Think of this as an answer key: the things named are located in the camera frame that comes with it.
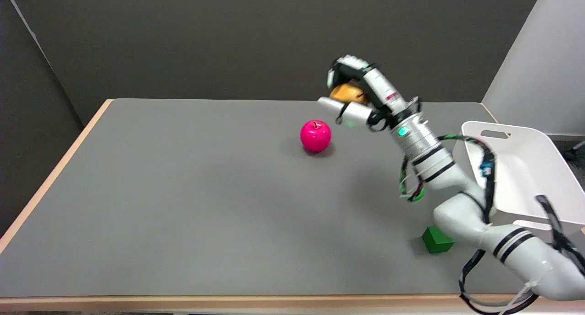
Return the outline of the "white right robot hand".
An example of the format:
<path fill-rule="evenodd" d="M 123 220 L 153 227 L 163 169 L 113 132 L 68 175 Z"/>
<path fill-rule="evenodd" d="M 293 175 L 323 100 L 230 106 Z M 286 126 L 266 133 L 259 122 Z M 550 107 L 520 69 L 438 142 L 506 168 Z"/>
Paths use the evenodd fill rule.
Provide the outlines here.
<path fill-rule="evenodd" d="M 336 115 L 336 125 L 380 132 L 419 113 L 418 100 L 404 100 L 375 64 L 355 55 L 345 54 L 332 62 L 327 87 L 329 96 L 320 97 L 317 103 Z"/>

